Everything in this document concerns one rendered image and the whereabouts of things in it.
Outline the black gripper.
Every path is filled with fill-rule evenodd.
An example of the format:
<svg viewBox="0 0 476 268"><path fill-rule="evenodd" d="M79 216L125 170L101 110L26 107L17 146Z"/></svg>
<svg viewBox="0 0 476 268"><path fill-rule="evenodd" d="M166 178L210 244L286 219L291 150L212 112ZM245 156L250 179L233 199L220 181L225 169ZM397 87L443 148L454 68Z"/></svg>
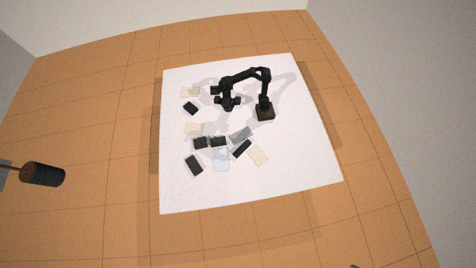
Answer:
<svg viewBox="0 0 476 268"><path fill-rule="evenodd" d="M233 101L233 108L235 105L240 105L240 96L235 96L234 98L232 98L231 95L229 95L228 97L231 99L231 101ZM220 98L220 96L214 96L213 102L222 105L222 99Z"/></svg>

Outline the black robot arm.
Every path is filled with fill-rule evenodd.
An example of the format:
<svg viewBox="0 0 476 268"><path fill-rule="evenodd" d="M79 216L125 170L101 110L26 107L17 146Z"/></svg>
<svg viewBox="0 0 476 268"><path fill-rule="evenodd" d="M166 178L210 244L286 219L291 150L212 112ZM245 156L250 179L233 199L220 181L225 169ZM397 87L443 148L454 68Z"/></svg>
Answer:
<svg viewBox="0 0 476 268"><path fill-rule="evenodd" d="M261 71L261 75L256 73L256 71ZM262 82L261 86L261 94L259 94L259 104L262 111L269 111L269 99L266 96L268 90L268 84L271 82L271 70L267 67L250 67L250 69L246 69L245 71L241 71L238 74L233 76L225 76L219 81L218 86L210 86L210 94L211 95L220 95L222 93L222 107L228 108L232 106L231 99L228 97L231 94L231 90L233 90L233 85L238 83L242 80L255 78L256 80ZM261 112L262 112L261 111Z"/></svg>

